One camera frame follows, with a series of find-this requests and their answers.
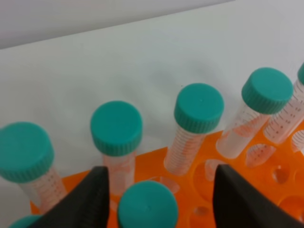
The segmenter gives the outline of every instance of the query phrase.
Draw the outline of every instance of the teal screw cap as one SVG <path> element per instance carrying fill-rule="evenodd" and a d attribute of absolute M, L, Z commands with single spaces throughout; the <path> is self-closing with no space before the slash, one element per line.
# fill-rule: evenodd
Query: teal screw cap
<path fill-rule="evenodd" d="M 26 216 L 14 222 L 12 225 L 10 225 L 9 228 L 27 228 L 29 225 L 33 224 L 41 217 L 41 215 Z"/>
<path fill-rule="evenodd" d="M 54 160 L 48 134 L 38 125 L 12 123 L 0 130 L 0 175 L 27 183 L 44 175 Z"/>
<path fill-rule="evenodd" d="M 273 68 L 254 71 L 242 89 L 244 102 L 262 114 L 279 112 L 293 95 L 293 84 L 289 78 Z"/>
<path fill-rule="evenodd" d="M 123 101 L 101 105 L 91 119 L 91 133 L 96 148 L 109 156 L 133 152 L 141 142 L 143 125 L 137 109 Z"/>
<path fill-rule="evenodd" d="M 219 123 L 224 100 L 213 87 L 195 83 L 183 88 L 177 96 L 174 117 L 177 124 L 191 133 L 208 133 Z"/>
<path fill-rule="evenodd" d="M 304 85 L 304 63 L 302 64 L 302 66 L 298 71 L 298 79 Z"/>
<path fill-rule="evenodd" d="M 117 215 L 120 228 L 174 228 L 178 206 L 167 187 L 143 181 L 123 194 Z"/>

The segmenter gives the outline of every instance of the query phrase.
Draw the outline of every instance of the centrifuge tube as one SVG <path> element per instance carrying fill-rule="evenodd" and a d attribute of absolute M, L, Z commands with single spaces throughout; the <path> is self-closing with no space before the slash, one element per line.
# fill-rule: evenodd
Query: centrifuge tube
<path fill-rule="evenodd" d="M 122 228 L 175 228 L 178 211 L 176 199 L 167 187 L 142 181 L 121 197 L 117 220 Z"/>
<path fill-rule="evenodd" d="M 135 107 L 123 101 L 101 105 L 91 119 L 96 148 L 109 169 L 110 193 L 122 195 L 133 183 L 136 148 L 142 139 L 142 118 Z"/>
<path fill-rule="evenodd" d="M 293 93 L 285 74 L 272 68 L 254 71 L 242 88 L 243 101 L 233 121 L 217 141 L 217 150 L 234 159 L 261 129 L 272 114 L 279 112 Z"/>
<path fill-rule="evenodd" d="M 9 228 L 27 228 L 40 218 L 41 215 L 29 215 L 15 221 L 13 224 L 9 226 Z"/>
<path fill-rule="evenodd" d="M 304 119 L 304 64 L 294 83 L 294 94 L 287 105 L 273 115 L 265 126 L 264 136 L 276 144 L 283 143 Z"/>
<path fill-rule="evenodd" d="M 41 213 L 53 208 L 67 193 L 53 160 L 51 141 L 38 125 L 17 122 L 1 129 L 0 175 L 18 183 Z"/>
<path fill-rule="evenodd" d="M 178 176 L 188 172 L 206 134 L 218 125 L 223 110 L 221 94 L 207 84 L 191 84 L 180 91 L 174 110 L 177 131 L 164 160 L 169 172 Z"/>

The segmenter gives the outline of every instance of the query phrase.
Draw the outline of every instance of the clear plastic tube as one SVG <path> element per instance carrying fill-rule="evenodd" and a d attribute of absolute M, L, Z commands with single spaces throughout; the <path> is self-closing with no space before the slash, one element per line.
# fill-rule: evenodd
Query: clear plastic tube
<path fill-rule="evenodd" d="M 234 120 L 217 141 L 218 152 L 225 158 L 238 157 L 269 117 L 252 110 L 242 101 Z"/>
<path fill-rule="evenodd" d="M 191 133 L 177 126 L 173 144 L 164 160 L 165 168 L 174 175 L 186 174 L 204 138 L 205 134 Z"/>
<path fill-rule="evenodd" d="M 40 178 L 19 186 L 43 214 L 59 203 L 67 193 L 53 167 Z"/>
<path fill-rule="evenodd" d="M 136 152 L 112 157 L 103 154 L 104 165 L 109 169 L 110 193 L 122 195 L 134 184 Z"/>
<path fill-rule="evenodd" d="M 294 83 L 292 99 L 282 111 L 273 115 L 263 133 L 273 143 L 281 144 L 304 119 L 304 85 L 297 80 Z"/>

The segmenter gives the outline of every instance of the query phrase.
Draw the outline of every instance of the white wall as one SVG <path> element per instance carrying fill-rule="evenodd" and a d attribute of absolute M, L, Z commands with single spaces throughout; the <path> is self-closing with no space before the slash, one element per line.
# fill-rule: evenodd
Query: white wall
<path fill-rule="evenodd" d="M 1 0 L 0 49 L 230 0 Z"/>

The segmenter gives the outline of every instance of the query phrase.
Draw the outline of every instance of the white table surface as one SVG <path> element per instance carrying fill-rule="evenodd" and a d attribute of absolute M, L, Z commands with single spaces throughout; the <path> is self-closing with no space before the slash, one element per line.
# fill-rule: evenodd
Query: white table surface
<path fill-rule="evenodd" d="M 142 113 L 139 153 L 168 144 L 176 96 L 190 83 L 224 96 L 220 130 L 253 70 L 275 67 L 295 80 L 304 61 L 303 7 L 303 0 L 237 0 L 0 50 L 0 126 L 43 126 L 63 176 L 101 164 L 89 122 L 110 100 Z M 17 185 L 0 180 L 0 227 L 28 213 Z"/>

